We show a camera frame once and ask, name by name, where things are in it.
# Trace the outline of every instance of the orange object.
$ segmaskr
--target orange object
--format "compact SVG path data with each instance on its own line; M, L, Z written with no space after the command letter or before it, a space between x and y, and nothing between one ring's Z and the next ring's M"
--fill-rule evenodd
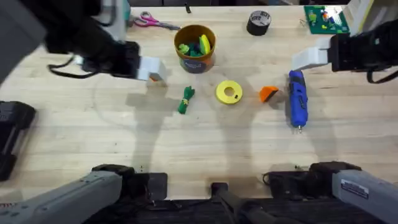
M267 102L276 92L278 92L278 88L276 86L264 86L259 92L261 102Z

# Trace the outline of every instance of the blue power tool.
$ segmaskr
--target blue power tool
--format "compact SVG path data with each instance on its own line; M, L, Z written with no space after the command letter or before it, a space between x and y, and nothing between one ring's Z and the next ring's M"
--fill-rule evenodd
M308 120L307 89L301 71L289 72L289 100L292 126L298 128L301 133Z

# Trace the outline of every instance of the wooden table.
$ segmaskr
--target wooden table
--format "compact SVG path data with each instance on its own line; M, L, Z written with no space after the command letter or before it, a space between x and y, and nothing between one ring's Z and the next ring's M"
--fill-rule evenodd
M246 32L254 10L272 16L262 37ZM129 29L127 39L142 55L160 57L169 88L98 75L87 80L57 77L48 63L68 57L38 49L0 89L2 100L38 110L12 179L1 184L0 201L27 199L54 189L104 163L139 172L166 172L169 198L203 198L214 181L227 181L242 196L267 195L260 176L318 161L346 161L377 177L398 182L398 81L371 85L363 73L306 70L309 121L303 133L285 115L286 77L294 53L315 44L300 24L302 6L137 8L162 21L201 24L216 34L216 63L207 73L185 72L174 51L175 32L158 27ZM77 66L70 72L79 72ZM232 106L215 98L223 80L243 88ZM186 86L196 89L186 115L177 112ZM282 91L260 103L262 86Z

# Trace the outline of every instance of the yellow ring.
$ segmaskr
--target yellow ring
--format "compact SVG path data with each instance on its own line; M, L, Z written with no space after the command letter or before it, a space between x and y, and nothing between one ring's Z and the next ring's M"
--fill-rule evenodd
M234 90L234 94L232 96L228 96L225 94L225 89L227 88L232 88ZM218 100L220 100L222 103L225 104L235 104L241 100L243 96L243 90L242 87L237 84L235 81L232 80L225 80L218 84L216 88L216 97Z

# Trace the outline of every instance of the cup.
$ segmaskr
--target cup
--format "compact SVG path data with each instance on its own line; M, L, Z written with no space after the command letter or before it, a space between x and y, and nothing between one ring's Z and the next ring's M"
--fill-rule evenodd
M210 43L210 52L201 57L186 56L178 49L180 44L198 43L199 37L203 34L207 36ZM180 65L189 73L207 72L213 65L213 53L216 48L216 37L207 27L202 25L189 25L180 29L174 37L175 51L180 57Z

